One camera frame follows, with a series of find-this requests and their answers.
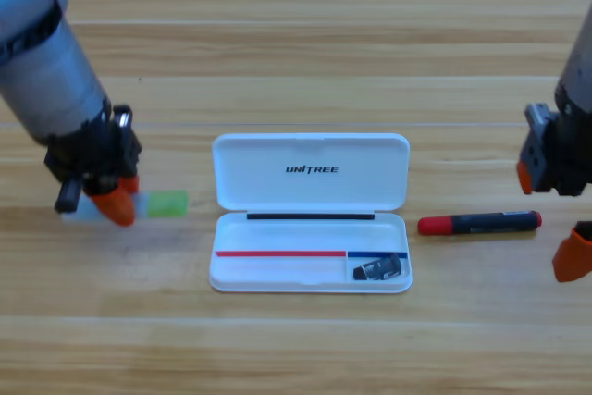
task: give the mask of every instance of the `black strip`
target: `black strip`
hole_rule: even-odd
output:
[[[331,214],[331,213],[248,213],[247,219],[347,219],[372,221],[374,214]]]
[[[0,42],[0,65],[7,63],[32,48],[49,39],[57,30],[62,11],[57,3],[38,22],[23,30],[6,42]]]

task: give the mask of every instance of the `small black object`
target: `small black object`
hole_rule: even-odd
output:
[[[401,260],[397,254],[389,258],[380,258],[371,263],[353,269],[353,279],[356,281],[382,281],[393,278],[401,273]]]

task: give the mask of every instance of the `green eraser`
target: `green eraser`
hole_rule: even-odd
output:
[[[189,197],[186,191],[153,191],[148,196],[147,217],[184,217]]]

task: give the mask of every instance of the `red marker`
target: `red marker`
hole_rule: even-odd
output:
[[[459,235],[536,230],[542,223],[543,220],[538,212],[506,212],[422,217],[417,228],[422,235]]]

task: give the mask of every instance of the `red line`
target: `red line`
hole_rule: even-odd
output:
[[[220,251],[216,252],[216,256],[221,257],[344,257],[345,252],[339,250],[329,251],[297,251],[297,250],[251,250],[251,251]]]

